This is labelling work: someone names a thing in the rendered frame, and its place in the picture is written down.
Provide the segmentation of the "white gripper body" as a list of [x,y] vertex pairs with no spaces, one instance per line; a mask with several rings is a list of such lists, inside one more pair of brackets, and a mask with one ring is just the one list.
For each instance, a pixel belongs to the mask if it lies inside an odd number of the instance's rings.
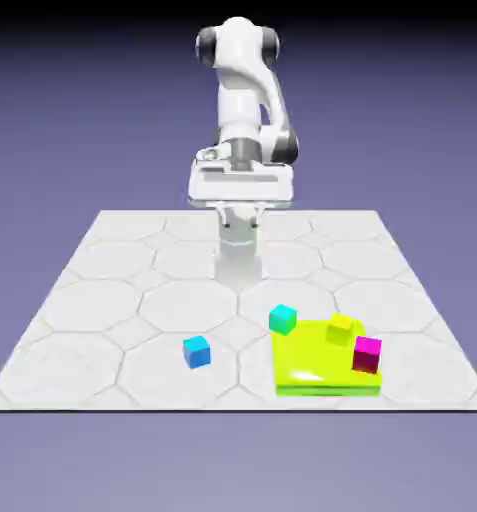
[[252,169],[237,171],[229,160],[194,160],[188,197],[192,205],[222,203],[288,204],[294,196],[294,170],[286,164],[251,162]]

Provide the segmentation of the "small teal cube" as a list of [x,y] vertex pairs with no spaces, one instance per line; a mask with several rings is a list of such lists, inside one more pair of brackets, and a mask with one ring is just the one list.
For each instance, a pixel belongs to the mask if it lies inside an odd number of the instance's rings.
[[288,335],[296,326],[297,311],[284,304],[276,305],[268,316],[268,327],[272,332]]

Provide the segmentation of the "small blue cube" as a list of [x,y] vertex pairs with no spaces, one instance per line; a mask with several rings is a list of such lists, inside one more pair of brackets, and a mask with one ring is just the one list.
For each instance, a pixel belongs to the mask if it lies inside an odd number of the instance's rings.
[[211,347],[203,336],[194,336],[183,341],[184,359],[190,369],[211,363]]

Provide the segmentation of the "small yellow cube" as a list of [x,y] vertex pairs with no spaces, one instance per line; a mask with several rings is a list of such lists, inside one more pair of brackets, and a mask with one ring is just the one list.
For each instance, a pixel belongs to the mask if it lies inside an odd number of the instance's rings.
[[353,318],[334,313],[327,323],[326,341],[338,346],[347,346],[352,337],[354,324]]

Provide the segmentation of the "small magenta cube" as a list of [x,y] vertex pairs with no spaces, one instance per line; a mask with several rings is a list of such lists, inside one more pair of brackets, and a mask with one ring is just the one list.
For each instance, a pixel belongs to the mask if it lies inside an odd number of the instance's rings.
[[380,362],[381,347],[381,339],[358,336],[354,345],[352,369],[376,374]]

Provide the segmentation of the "large yellow-green box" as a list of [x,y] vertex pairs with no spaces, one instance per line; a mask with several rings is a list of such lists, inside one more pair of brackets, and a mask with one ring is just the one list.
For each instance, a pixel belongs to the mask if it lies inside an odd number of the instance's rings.
[[279,396],[375,396],[382,374],[353,369],[355,341],[364,337],[362,323],[336,341],[327,334],[327,320],[299,320],[284,335],[271,333],[272,362]]

